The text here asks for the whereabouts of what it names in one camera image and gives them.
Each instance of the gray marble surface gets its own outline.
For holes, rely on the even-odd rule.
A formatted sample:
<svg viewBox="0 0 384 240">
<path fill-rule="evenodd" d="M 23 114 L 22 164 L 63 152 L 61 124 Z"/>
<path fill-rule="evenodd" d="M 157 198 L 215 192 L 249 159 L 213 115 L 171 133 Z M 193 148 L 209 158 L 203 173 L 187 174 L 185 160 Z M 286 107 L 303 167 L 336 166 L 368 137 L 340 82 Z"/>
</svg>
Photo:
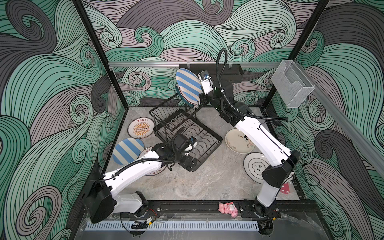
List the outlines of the gray marble surface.
<svg viewBox="0 0 384 240">
<path fill-rule="evenodd" d="M 130 108 L 123 124 L 117 142 L 129 138 L 127 129 L 132 120 L 139 117 L 151 117 L 148 111 L 152 108 Z M 261 115 L 258 108 L 252 109 L 256 115 Z M 211 128 L 223 139 L 226 133 L 233 129 L 219 117 L 213 108 L 202 108 L 197 118 Z M 151 134 L 142 139 L 145 147 L 161 143 L 161 140 Z M 238 154 L 230 150 L 225 141 L 195 172 L 188 172 L 176 164 L 169 171 L 165 169 L 155 176 L 143 176 L 122 193 L 141 191 L 149 200 L 253 200 L 261 189 L 261 184 L 254 182 L 246 174 L 243 161 L 246 154 Z M 121 165 L 113 159 L 109 161 L 107 172 L 118 169 Z M 289 194 L 278 194 L 278 200 L 298 200 L 292 184 Z"/>
</svg>

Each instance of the plate with orange sunburst design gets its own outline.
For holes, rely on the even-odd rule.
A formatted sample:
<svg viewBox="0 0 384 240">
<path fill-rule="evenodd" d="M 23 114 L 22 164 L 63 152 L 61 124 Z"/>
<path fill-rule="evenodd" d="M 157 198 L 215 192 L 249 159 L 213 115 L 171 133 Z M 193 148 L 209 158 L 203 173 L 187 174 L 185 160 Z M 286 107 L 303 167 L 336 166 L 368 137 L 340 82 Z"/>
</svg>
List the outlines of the plate with orange sunburst design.
<svg viewBox="0 0 384 240">
<path fill-rule="evenodd" d="M 150 118 L 137 118 L 133 120 L 128 126 L 128 134 L 132 138 L 144 138 L 153 132 L 155 124 Z"/>
</svg>

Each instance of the black wire dish rack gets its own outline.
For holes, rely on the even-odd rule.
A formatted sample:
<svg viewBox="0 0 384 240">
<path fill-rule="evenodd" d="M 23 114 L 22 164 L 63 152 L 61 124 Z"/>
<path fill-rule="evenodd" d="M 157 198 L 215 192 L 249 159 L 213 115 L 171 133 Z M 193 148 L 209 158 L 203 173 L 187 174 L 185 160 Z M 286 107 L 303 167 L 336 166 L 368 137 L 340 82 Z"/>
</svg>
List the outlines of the black wire dish rack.
<svg viewBox="0 0 384 240">
<path fill-rule="evenodd" d="M 220 146 L 223 138 L 202 124 L 197 118 L 197 112 L 202 108 L 193 108 L 187 104 L 174 106 L 179 98 L 176 93 L 149 111 L 154 118 L 155 135 L 164 143 L 170 142 L 179 129 L 188 138 L 197 139 L 197 145 L 189 153 L 192 163 L 186 167 L 188 171 L 196 171 L 205 160 Z"/>
</svg>

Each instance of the wall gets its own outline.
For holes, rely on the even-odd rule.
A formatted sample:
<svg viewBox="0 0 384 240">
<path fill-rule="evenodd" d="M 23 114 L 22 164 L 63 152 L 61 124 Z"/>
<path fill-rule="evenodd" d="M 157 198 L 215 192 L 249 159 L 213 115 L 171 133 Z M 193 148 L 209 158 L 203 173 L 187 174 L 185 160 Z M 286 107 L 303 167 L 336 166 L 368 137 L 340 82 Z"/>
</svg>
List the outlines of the wall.
<svg viewBox="0 0 384 240">
<path fill-rule="evenodd" d="M 379 152 L 383 148 L 384 2 L 355 1 L 325 10 L 297 61 Z M 301 151 L 296 166 L 309 199 L 316 200 L 335 239 L 384 237 L 384 180 L 353 141 L 310 95 L 287 109 L 276 93 L 267 109 L 280 140 Z"/>
<path fill-rule="evenodd" d="M 349 0 L 334 1 L 337 3 Z M 109 61 L 287 59 L 317 1 L 83 0 Z M 177 68 L 115 68 L 129 105 L 157 105 L 176 93 Z M 261 105 L 271 69 L 244 69 L 235 99 Z"/>
<path fill-rule="evenodd" d="M 1 239 L 68 239 L 124 108 L 71 0 L 1 1 L 0 32 Z"/>
</svg>

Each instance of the white robotic arm segment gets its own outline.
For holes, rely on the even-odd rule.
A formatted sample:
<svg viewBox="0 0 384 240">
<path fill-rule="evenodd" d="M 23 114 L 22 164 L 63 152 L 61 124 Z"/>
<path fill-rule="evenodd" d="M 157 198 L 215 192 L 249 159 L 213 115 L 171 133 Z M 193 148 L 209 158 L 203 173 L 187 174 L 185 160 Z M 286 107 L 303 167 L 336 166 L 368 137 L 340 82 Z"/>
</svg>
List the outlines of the white robotic arm segment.
<svg viewBox="0 0 384 240">
<path fill-rule="evenodd" d="M 140 159 L 145 158 L 159 158 L 159 155 L 154 151 L 149 151 L 146 155 L 144 155 Z M 121 190 L 126 188 L 129 184 L 133 183 L 140 177 L 156 171 L 161 167 L 161 162 L 155 162 L 155 161 L 147 161 L 143 163 L 139 163 L 136 165 L 133 165 L 132 167 L 126 169 L 124 172 L 119 174 L 113 179 L 105 180 L 105 183 L 108 187 L 112 187 L 111 195 L 112 198 L 115 198 Z M 112 172 L 105 173 L 104 179 L 109 179 L 112 177 L 113 174 L 115 174 L 118 170 Z"/>
<path fill-rule="evenodd" d="M 289 148 L 281 144 L 262 126 L 255 118 L 244 117 L 244 121 L 239 121 L 236 126 L 242 131 L 265 155 L 269 164 L 274 167 L 281 164 L 282 160 L 287 160 L 290 155 Z"/>
</svg>

